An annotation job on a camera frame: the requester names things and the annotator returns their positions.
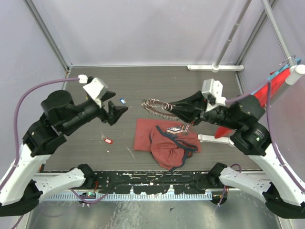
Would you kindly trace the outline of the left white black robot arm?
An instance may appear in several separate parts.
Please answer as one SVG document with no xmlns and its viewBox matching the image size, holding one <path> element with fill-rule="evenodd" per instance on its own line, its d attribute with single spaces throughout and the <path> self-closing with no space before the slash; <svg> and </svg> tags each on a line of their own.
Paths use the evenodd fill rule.
<svg viewBox="0 0 305 229">
<path fill-rule="evenodd" d="M 115 106 L 110 101 L 114 96 L 114 92 L 106 92 L 102 96 L 102 101 L 108 101 L 108 110 L 98 106 L 92 99 L 75 105 L 71 94 L 65 90 L 57 90 L 42 101 L 42 116 L 24 135 L 20 158 L 17 165 L 12 166 L 12 175 L 7 182 L 1 182 L 2 217 L 24 215 L 44 199 L 66 189 L 90 189 L 95 185 L 96 175 L 88 164 L 80 164 L 69 172 L 46 181 L 35 181 L 33 176 L 58 147 L 67 141 L 66 137 L 81 126 L 95 118 L 114 125 L 128 110 L 126 106 Z"/>
</svg>

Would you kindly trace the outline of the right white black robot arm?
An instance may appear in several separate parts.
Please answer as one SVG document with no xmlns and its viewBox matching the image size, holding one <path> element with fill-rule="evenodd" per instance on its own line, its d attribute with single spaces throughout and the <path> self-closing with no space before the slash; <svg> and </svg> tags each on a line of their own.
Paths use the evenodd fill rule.
<svg viewBox="0 0 305 229">
<path fill-rule="evenodd" d="M 271 135 L 258 121 L 265 114 L 254 95 L 239 96 L 230 106 L 211 106 L 201 92 L 172 102 L 168 111 L 182 121 L 200 122 L 235 130 L 230 136 L 234 146 L 252 159 L 266 174 L 267 180 L 239 174 L 229 166 L 216 163 L 209 171 L 211 186 L 238 188 L 265 203 L 266 207 L 284 219 L 304 219 L 305 184 L 295 174 L 274 146 Z"/>
</svg>

